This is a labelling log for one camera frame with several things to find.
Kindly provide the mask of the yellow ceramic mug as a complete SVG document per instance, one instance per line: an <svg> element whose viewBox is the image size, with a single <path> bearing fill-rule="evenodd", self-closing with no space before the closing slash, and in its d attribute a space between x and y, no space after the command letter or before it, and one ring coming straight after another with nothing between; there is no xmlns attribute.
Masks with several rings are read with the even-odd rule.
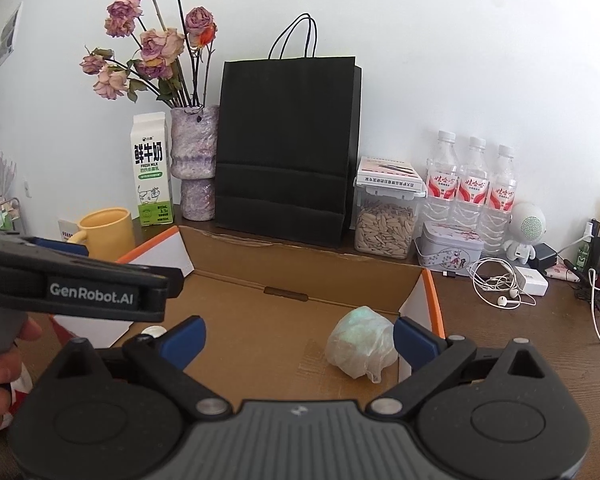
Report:
<svg viewBox="0 0 600 480"><path fill-rule="evenodd" d="M122 207L91 212L68 242L84 245L90 258L115 262L135 248L131 213Z"/></svg>

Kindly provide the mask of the plastic bag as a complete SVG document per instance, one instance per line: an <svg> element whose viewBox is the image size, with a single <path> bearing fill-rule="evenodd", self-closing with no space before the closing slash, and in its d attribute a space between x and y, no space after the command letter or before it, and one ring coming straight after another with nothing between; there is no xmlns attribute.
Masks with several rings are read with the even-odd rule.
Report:
<svg viewBox="0 0 600 480"><path fill-rule="evenodd" d="M398 359L393 322L367 306L350 311L329 335L325 358L353 379L380 384L382 372Z"/></svg>

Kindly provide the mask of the water bottle middle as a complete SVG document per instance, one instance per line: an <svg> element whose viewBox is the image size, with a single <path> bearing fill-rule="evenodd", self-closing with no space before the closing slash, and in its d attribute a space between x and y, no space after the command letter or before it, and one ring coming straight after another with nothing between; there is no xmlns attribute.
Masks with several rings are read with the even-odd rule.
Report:
<svg viewBox="0 0 600 480"><path fill-rule="evenodd" d="M460 166L453 221L466 229L477 229L486 196L490 174L486 164L486 140L472 136L466 162Z"/></svg>

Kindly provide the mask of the white charger adapter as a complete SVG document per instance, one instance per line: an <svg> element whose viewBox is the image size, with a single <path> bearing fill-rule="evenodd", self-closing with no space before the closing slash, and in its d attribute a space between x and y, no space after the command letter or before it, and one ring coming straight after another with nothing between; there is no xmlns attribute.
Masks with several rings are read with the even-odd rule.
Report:
<svg viewBox="0 0 600 480"><path fill-rule="evenodd" d="M535 269L526 266L515 266L518 290L527 296L544 297L548 289L548 281Z"/></svg>

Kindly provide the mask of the red cardboard box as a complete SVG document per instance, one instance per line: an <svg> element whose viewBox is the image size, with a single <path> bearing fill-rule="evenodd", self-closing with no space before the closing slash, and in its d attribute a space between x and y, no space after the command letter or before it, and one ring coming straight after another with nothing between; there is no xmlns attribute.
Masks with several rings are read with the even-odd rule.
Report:
<svg viewBox="0 0 600 480"><path fill-rule="evenodd" d="M246 399L372 400L411 373L394 363L374 384L352 379L325 358L329 334L351 310L393 321L408 315L438 336L444 325L432 274L357 254L172 226L123 262L172 266L186 275L163 326L204 319L204 350L187 374L233 405Z"/></svg>

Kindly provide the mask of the flat box on container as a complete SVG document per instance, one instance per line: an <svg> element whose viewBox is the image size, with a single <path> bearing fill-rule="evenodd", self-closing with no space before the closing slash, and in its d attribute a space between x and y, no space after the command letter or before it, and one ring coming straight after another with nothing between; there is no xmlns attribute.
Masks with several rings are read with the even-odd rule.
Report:
<svg viewBox="0 0 600 480"><path fill-rule="evenodd" d="M363 156L358 164L357 186L377 186L416 193L422 192L425 182L413 166L402 160Z"/></svg>

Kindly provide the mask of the white tin box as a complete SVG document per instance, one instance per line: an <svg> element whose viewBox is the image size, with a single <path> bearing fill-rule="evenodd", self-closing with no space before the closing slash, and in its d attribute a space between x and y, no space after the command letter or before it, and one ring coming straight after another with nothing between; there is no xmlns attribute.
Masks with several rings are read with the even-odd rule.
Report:
<svg viewBox="0 0 600 480"><path fill-rule="evenodd" d="M476 231L437 221L426 221L415 240L421 266L461 276L467 276L469 268L480 259L483 246Z"/></svg>

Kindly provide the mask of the white milk carton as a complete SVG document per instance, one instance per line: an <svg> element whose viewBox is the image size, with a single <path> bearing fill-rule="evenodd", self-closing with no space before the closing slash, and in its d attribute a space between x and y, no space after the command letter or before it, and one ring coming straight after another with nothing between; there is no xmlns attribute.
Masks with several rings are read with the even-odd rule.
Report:
<svg viewBox="0 0 600 480"><path fill-rule="evenodd" d="M173 206L166 113L135 115L130 141L140 225L171 224Z"/></svg>

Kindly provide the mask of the water bottle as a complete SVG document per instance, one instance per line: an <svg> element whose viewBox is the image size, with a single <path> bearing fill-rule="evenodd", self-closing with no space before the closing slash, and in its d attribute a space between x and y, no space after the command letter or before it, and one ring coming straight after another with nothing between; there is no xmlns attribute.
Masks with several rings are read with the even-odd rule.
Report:
<svg viewBox="0 0 600 480"><path fill-rule="evenodd" d="M486 255L497 254L504 243L517 191L514 158L512 148L504 144L498 147L498 159L479 224Z"/></svg>
<svg viewBox="0 0 600 480"><path fill-rule="evenodd" d="M438 132L437 147L427 160L427 197L422 206L422 221L445 222L450 218L458 182L456 135Z"/></svg>
<svg viewBox="0 0 600 480"><path fill-rule="evenodd" d="M472 136L466 162L460 166L453 221L466 229L477 229L486 196L490 174L486 164L486 140Z"/></svg>

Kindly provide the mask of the dried pink roses bouquet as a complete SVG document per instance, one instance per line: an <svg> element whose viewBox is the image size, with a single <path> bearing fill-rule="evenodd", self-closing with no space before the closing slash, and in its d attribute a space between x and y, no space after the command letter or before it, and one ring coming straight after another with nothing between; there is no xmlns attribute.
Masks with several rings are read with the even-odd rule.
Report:
<svg viewBox="0 0 600 480"><path fill-rule="evenodd" d="M132 39L136 50L126 61L111 49L87 51L80 67L98 96L136 102L149 92L171 108L207 105L218 25L204 6L185 11L182 0L114 0L104 29L110 38Z"/></svg>

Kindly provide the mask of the clear seed container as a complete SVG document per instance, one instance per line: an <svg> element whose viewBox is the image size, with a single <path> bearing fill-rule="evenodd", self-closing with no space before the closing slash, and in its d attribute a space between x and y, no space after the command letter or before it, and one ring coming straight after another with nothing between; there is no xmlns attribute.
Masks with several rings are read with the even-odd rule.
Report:
<svg viewBox="0 0 600 480"><path fill-rule="evenodd" d="M367 255L404 260L410 252L423 188L387 188L355 181L354 248Z"/></svg>

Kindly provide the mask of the black paper shopping bag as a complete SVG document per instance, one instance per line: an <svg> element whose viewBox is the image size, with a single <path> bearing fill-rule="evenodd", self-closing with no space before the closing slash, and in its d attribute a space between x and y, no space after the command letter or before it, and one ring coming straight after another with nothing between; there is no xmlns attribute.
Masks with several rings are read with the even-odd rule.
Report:
<svg viewBox="0 0 600 480"><path fill-rule="evenodd" d="M224 229L337 247L350 228L362 70L319 58L317 24L296 17L263 60L223 67L215 222Z"/></svg>

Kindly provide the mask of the purple textured vase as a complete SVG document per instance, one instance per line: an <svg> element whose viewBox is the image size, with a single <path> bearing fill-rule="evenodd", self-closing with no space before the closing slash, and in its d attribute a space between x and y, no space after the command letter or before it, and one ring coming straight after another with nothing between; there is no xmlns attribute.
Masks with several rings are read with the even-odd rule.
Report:
<svg viewBox="0 0 600 480"><path fill-rule="evenodd" d="M181 214L210 221L215 213L215 167L219 107L171 110L171 174L181 181Z"/></svg>

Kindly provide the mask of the water bottle left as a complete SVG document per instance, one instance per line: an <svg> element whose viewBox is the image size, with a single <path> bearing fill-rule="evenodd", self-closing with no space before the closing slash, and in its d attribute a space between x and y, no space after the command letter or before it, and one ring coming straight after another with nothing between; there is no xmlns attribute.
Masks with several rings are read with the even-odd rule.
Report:
<svg viewBox="0 0 600 480"><path fill-rule="evenodd" d="M450 218L458 182L456 135L438 132L437 147L427 160L427 197L422 206L422 221L445 222Z"/></svg>

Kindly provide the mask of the white round robot toy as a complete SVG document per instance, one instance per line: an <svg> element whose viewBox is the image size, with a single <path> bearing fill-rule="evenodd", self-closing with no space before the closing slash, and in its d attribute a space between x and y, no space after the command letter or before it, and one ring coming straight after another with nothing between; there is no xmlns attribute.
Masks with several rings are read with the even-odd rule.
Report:
<svg viewBox="0 0 600 480"><path fill-rule="evenodd" d="M508 224L507 240L503 243L506 259L527 264L536 257L535 245L546 233L546 218L540 207L529 202L513 206Z"/></svg>

